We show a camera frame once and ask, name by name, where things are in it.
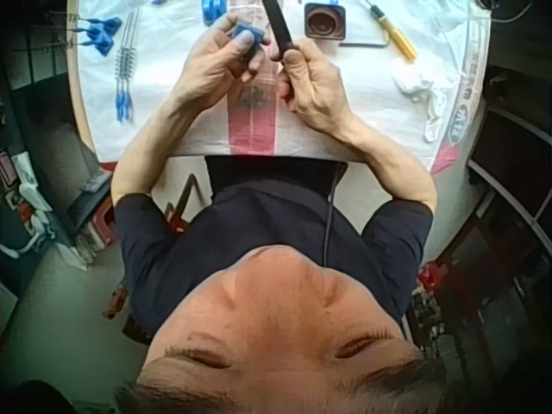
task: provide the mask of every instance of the black cord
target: black cord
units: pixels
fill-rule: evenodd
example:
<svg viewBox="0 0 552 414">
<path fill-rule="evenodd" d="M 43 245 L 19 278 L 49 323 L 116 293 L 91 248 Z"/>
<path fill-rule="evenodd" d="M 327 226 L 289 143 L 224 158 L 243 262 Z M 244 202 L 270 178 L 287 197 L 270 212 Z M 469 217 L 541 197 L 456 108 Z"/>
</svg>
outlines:
<svg viewBox="0 0 552 414">
<path fill-rule="evenodd" d="M 329 232 L 331 231 L 331 221 L 334 216 L 334 199 L 336 198 L 336 187 L 339 179 L 347 170 L 347 164 L 341 163 L 334 172 L 334 180 L 331 183 L 331 191 L 329 193 L 328 218 L 326 218 L 326 229 L 324 230 L 324 241 L 322 245 L 322 266 L 328 266 L 328 247 L 329 247 Z"/>
</svg>

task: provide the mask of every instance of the screwdriver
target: screwdriver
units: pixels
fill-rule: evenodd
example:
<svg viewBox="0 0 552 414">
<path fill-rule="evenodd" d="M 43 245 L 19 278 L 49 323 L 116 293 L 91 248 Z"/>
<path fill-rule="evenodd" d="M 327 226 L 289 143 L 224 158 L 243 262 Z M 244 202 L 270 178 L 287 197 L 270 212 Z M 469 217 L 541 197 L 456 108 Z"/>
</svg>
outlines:
<svg viewBox="0 0 552 414">
<path fill-rule="evenodd" d="M 409 60 L 413 61 L 417 57 L 417 52 L 414 46 L 406 39 L 406 36 L 387 18 L 386 14 L 381 11 L 378 6 L 371 4 L 368 0 L 365 0 L 370 6 L 372 16 L 379 22 L 379 25 L 387 31 L 389 37 L 395 42 L 401 53 Z"/>
</svg>

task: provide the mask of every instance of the white cable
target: white cable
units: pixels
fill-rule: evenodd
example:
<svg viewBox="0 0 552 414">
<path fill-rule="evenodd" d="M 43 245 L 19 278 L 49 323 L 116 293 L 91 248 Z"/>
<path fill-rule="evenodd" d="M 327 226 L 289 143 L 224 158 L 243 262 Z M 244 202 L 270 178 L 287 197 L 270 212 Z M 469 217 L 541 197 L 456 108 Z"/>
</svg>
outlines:
<svg viewBox="0 0 552 414">
<path fill-rule="evenodd" d="M 511 17 L 509 19 L 491 19 L 491 21 L 493 23 L 512 23 L 512 22 L 515 22 L 516 20 L 519 20 L 523 16 L 525 16 L 525 13 L 527 13 L 529 11 L 529 9 L 531 8 L 532 5 L 533 5 L 533 0 L 529 0 L 527 2 L 527 5 L 525 6 L 525 8 L 523 10 L 521 10 L 519 13 L 517 13 L 517 15 L 515 15 L 514 17 Z"/>
</svg>

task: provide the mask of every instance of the table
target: table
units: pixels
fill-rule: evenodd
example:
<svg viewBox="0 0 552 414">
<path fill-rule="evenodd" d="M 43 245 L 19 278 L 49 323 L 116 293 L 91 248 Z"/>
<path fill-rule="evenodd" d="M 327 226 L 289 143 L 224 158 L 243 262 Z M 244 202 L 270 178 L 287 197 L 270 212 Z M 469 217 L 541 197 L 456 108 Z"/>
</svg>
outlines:
<svg viewBox="0 0 552 414">
<path fill-rule="evenodd" d="M 284 4 L 285 18 L 294 38 L 303 33 L 303 6 L 295 1 L 285 0 Z M 352 7 L 352 1 L 355 0 L 341 0 L 340 4 L 348 8 Z M 131 3 L 136 6 L 144 2 L 68 0 L 68 10 L 78 10 L 82 16 L 120 16 L 124 20 Z M 428 120 L 427 99 L 413 103 L 398 89 L 390 75 L 390 62 L 400 59 L 393 46 L 345 48 L 326 43 L 322 48 L 342 69 L 349 102 L 355 112 L 415 154 L 429 170 L 435 171 L 454 162 L 455 146 L 467 134 L 477 109 L 491 23 L 489 14 L 478 9 L 474 0 L 458 0 L 456 3 L 465 6 L 463 12 L 467 20 L 447 32 L 434 34 L 430 29 L 431 19 L 454 17 L 458 10 L 433 10 L 433 15 L 427 17 L 428 10 L 424 7 L 428 3 L 431 2 L 388 0 L 385 12 L 414 43 L 420 58 L 437 57 L 444 69 L 450 71 L 452 68 L 452 72 L 462 73 L 454 87 L 442 94 L 444 106 L 433 142 L 423 138 Z M 237 8 L 245 20 L 258 27 L 266 26 L 260 0 L 229 0 L 229 8 Z M 364 16 L 358 12 L 349 13 L 348 28 L 349 24 L 366 27 L 376 23 L 368 13 Z M 149 114 L 171 90 L 187 50 L 204 30 L 199 2 L 195 0 L 168 0 L 158 9 L 144 6 L 136 46 L 138 61 L 131 85 L 135 104 L 134 123 L 131 124 L 117 124 L 114 115 L 112 73 L 120 44 L 117 36 L 121 34 L 117 34 L 114 50 L 107 58 L 101 58 L 87 47 L 68 51 L 67 65 L 78 130 L 100 162 L 117 161 L 121 157 Z M 358 160 L 356 154 L 328 137 L 309 131 L 285 110 L 273 86 L 277 71 L 275 64 L 267 64 L 250 86 L 232 90 L 228 100 L 200 116 L 175 155 L 263 154 Z"/>
</svg>

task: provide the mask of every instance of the man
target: man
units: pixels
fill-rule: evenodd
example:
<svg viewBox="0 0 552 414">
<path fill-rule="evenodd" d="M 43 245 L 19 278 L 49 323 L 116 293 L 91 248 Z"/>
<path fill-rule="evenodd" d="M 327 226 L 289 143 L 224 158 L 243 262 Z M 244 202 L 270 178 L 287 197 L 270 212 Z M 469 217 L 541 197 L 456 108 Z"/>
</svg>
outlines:
<svg viewBox="0 0 552 414">
<path fill-rule="evenodd" d="M 361 235 L 329 216 L 340 169 L 330 161 L 207 157 L 213 203 L 181 236 L 148 196 L 196 117 L 258 72 L 264 53 L 244 67 L 253 36 L 231 40 L 234 25 L 224 16 L 199 39 L 113 177 L 132 312 L 154 335 L 122 412 L 433 411 L 441 370 L 399 321 L 436 191 L 416 159 L 353 114 L 315 43 L 285 53 L 278 91 L 307 126 L 363 154 L 392 195 Z"/>
</svg>

